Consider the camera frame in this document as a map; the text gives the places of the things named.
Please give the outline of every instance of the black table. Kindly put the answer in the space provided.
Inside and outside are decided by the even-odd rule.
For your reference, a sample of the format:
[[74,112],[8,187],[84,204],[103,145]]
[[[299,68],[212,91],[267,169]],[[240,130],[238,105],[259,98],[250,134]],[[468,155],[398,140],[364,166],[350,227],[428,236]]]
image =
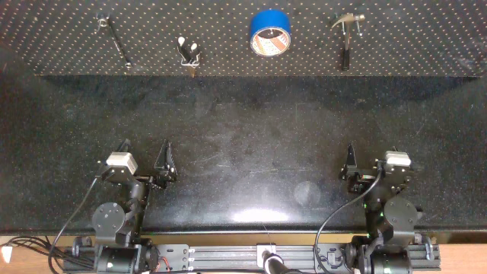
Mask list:
[[[2,73],[0,232],[58,231],[124,139],[140,173],[173,142],[179,181],[152,191],[145,233],[315,231],[355,196],[337,178],[396,146],[418,171],[419,229],[487,228],[484,78],[34,77]],[[118,199],[99,184],[68,234]],[[363,231],[360,204],[328,231]]]

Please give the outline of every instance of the perforated board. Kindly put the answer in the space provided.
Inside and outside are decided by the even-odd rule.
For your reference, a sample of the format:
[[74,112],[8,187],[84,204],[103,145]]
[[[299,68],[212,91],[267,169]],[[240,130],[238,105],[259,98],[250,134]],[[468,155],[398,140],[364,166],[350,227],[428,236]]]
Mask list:
[[[0,40],[39,75],[187,75],[179,36],[202,47],[197,75],[451,75],[487,71],[487,0],[442,1],[19,1],[0,2]],[[250,49],[251,18],[285,12],[291,47],[265,58]],[[134,67],[127,70],[97,13],[110,14]],[[352,27],[351,69],[340,69],[335,14]]]

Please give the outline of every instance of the blue tape roll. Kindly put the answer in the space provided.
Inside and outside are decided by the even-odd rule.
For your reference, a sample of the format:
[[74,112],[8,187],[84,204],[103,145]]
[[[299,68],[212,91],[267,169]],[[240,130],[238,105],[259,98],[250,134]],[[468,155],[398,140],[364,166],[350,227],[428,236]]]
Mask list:
[[262,11],[250,22],[250,47],[260,56],[277,56],[291,45],[291,25],[282,11]]

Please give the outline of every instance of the wooden floor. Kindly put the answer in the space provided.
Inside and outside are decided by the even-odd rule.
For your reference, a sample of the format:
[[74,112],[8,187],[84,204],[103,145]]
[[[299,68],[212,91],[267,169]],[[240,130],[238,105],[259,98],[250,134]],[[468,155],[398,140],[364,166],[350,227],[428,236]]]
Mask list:
[[[487,272],[487,244],[444,244],[440,246],[441,272],[435,274],[483,274]],[[9,264],[0,260],[0,273],[49,274],[46,256],[23,247],[15,247]]]

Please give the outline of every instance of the hammer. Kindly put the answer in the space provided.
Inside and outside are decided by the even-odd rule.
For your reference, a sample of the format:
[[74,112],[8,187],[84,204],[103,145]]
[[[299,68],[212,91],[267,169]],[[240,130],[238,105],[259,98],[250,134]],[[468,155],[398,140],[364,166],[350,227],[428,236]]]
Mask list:
[[350,26],[355,22],[357,24],[358,35],[362,36],[360,32],[360,25],[359,21],[363,21],[365,16],[363,14],[353,15],[351,13],[344,14],[336,19],[335,23],[333,24],[332,28],[335,27],[337,24],[342,23],[342,31],[343,35],[345,36],[345,48],[343,49],[343,57],[342,57],[342,70],[348,71],[350,69]]

